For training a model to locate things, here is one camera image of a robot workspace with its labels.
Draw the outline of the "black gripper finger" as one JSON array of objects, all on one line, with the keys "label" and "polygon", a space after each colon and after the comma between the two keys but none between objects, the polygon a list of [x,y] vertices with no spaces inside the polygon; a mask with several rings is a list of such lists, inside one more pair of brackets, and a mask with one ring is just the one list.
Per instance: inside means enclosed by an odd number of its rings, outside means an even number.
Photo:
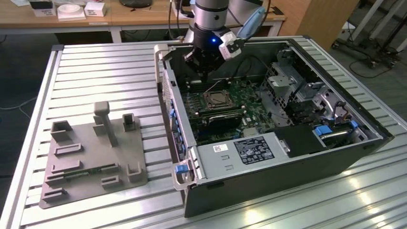
[{"label": "black gripper finger", "polygon": [[205,83],[205,66],[201,49],[192,49],[190,52],[184,56],[184,62],[197,74],[200,81]]},{"label": "black gripper finger", "polygon": [[205,71],[205,80],[208,76],[212,74],[214,70],[221,66],[224,63],[222,56],[218,51],[206,51],[205,52],[205,60],[206,60],[206,71]]}]

